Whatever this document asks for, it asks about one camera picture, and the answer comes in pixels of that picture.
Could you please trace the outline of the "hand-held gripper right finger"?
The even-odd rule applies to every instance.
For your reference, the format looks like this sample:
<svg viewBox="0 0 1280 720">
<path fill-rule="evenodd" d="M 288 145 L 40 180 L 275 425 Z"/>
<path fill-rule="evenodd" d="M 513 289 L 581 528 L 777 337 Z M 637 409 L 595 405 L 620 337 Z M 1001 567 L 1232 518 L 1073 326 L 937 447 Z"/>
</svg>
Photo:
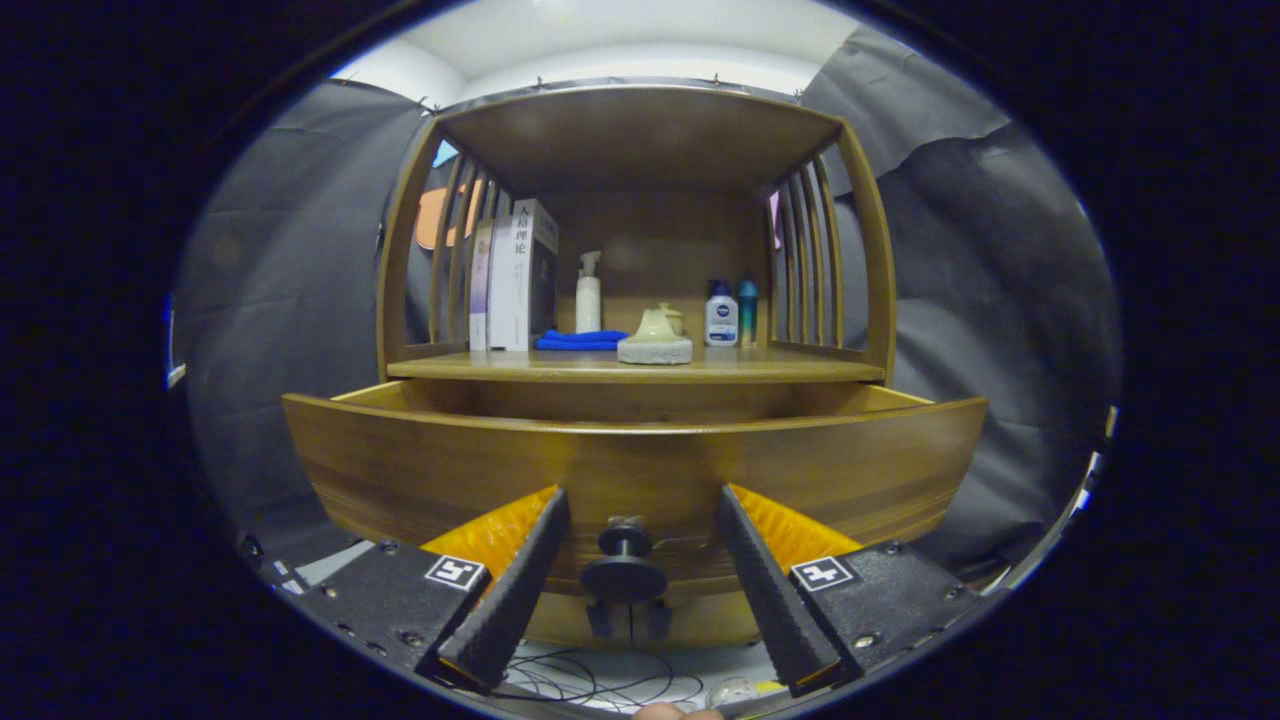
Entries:
<svg viewBox="0 0 1280 720">
<path fill-rule="evenodd" d="M 737 486 L 716 524 L 778 682 L 801 697 L 904 660 L 982 597 L 909 544 L 852 543 Z"/>
</svg>

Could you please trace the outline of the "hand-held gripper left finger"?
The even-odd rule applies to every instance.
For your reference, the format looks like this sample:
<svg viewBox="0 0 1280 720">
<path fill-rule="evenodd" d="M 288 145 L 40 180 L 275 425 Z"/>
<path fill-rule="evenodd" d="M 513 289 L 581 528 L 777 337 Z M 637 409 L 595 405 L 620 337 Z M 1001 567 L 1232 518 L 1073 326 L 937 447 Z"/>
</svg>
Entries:
<svg viewBox="0 0 1280 720">
<path fill-rule="evenodd" d="M 502 569 L 457 544 L 385 541 L 300 596 L 321 626 L 407 673 L 492 693 L 525 637 L 570 528 L 564 489 L 508 503 L 515 547 Z"/>
</svg>

